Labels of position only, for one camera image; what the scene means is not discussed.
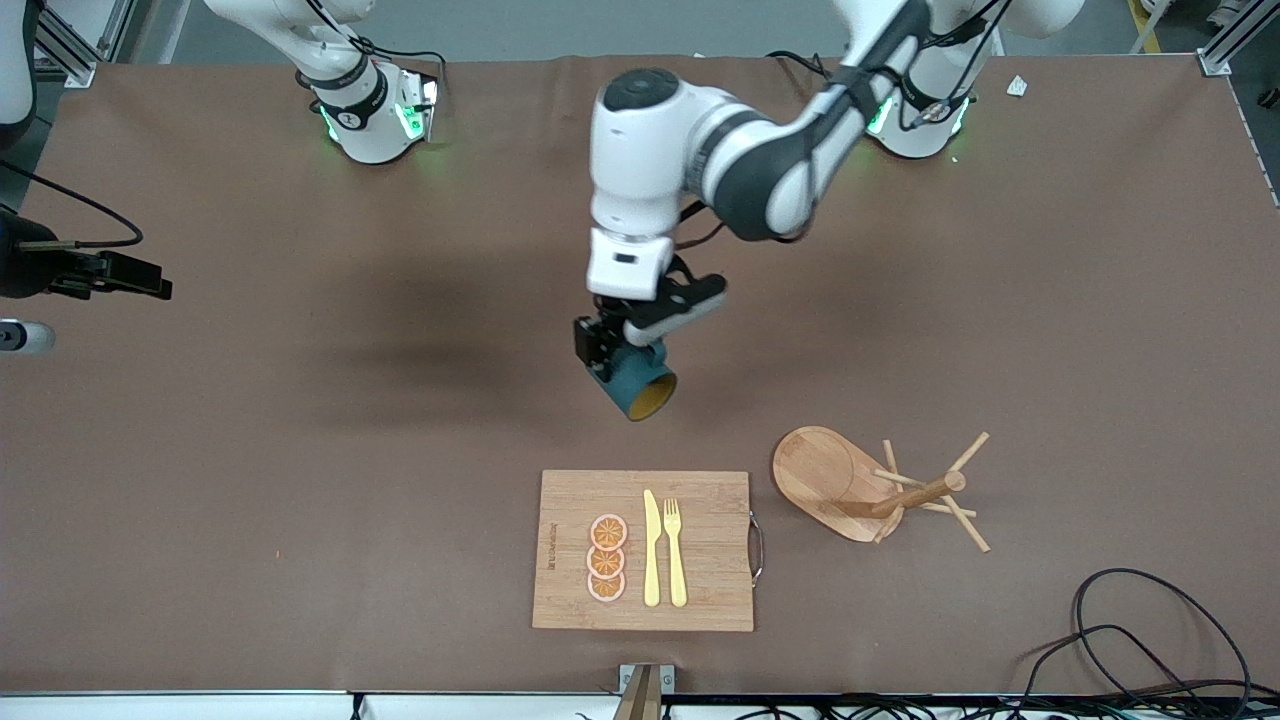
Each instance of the brown table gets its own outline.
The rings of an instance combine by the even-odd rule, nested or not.
[[[585,691],[668,661],[685,691],[1010,691],[1111,565],[1183,584],[1276,679],[1280,224],[1226,79],[992,60],[943,156],[864,143],[804,242],[687,254],[730,301],[631,424],[570,319],[591,100],[650,63],[781,119],[813,90],[772,60],[457,65],[448,143],[375,168],[283,65],[68,94],[40,170],[136,219],[177,290],[4,305],[59,346],[0,363],[0,688]],[[40,188],[24,213],[119,232]],[[995,551],[942,515],[879,547],[809,520],[768,471],[804,424],[919,477],[989,430],[963,500]],[[750,471],[756,632],[531,629],[544,468]],[[1234,671],[1167,596],[1094,601],[1184,675]],[[1078,653],[1039,688],[1106,689]]]

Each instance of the citrus slice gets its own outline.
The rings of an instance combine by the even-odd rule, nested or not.
[[[609,512],[591,523],[591,544],[600,550],[617,550],[627,541],[627,524]]]
[[[613,602],[614,600],[622,597],[622,591],[627,589],[627,577],[618,575],[617,578],[596,578],[595,575],[586,577],[586,592],[591,593],[591,597],[599,600],[600,602]]]
[[[626,562],[627,559],[622,555],[622,550],[593,547],[586,551],[586,570],[602,580],[617,578]]]

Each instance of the fork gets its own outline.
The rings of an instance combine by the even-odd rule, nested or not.
[[[668,497],[662,501],[662,529],[671,538],[671,603],[684,607],[689,602],[685,588],[685,564],[680,559],[680,501]]]

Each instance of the teal mug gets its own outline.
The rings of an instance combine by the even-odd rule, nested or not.
[[[667,368],[667,346],[660,340],[646,347],[623,343],[609,360],[613,373],[608,382],[588,372],[632,421],[662,410],[676,392],[676,373]]]

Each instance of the oval wooden base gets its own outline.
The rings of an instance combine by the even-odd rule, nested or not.
[[[883,520],[851,518],[836,502],[876,503],[896,495],[893,483],[870,455],[829,428],[815,425],[787,433],[773,452],[773,482],[782,495],[814,520],[856,542],[879,542],[897,529],[902,512]]]

